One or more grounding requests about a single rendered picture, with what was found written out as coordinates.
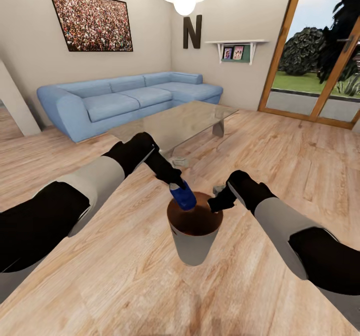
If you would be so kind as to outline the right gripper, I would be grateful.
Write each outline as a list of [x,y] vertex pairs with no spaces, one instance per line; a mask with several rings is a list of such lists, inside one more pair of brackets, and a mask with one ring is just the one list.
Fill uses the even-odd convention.
[[225,199],[223,191],[217,197],[210,198],[208,204],[212,212],[231,209],[235,206],[233,201]]

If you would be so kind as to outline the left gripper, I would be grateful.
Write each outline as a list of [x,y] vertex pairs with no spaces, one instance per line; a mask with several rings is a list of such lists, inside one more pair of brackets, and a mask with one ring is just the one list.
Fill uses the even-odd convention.
[[152,168],[152,170],[155,172],[155,177],[158,180],[162,180],[169,184],[177,184],[183,190],[186,189],[183,179],[180,177],[182,171],[180,169],[173,168],[165,158],[159,166]]

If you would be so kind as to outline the trash can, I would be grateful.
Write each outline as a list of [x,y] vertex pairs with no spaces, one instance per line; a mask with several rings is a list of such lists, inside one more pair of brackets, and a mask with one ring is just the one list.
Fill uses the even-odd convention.
[[[197,200],[191,210],[182,210],[173,197],[167,206],[167,220],[179,258],[190,267],[202,265],[223,222],[223,210],[212,212],[208,203],[213,197],[192,191]],[[191,234],[185,234],[190,232]]]

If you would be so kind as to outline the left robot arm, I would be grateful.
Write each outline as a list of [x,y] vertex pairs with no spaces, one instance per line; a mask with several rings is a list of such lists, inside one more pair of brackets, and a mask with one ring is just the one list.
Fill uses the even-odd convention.
[[104,155],[43,185],[31,198],[0,212],[0,305],[65,237],[77,235],[125,178],[145,162],[158,180],[186,186],[190,161],[166,160],[152,136],[138,132]]

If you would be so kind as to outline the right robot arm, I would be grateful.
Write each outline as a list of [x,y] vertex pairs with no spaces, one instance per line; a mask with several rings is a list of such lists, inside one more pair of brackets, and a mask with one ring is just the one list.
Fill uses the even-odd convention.
[[274,195],[247,172],[234,172],[215,185],[212,212],[233,208],[239,200],[256,218],[288,268],[312,282],[360,332],[360,251],[343,244],[328,228]]

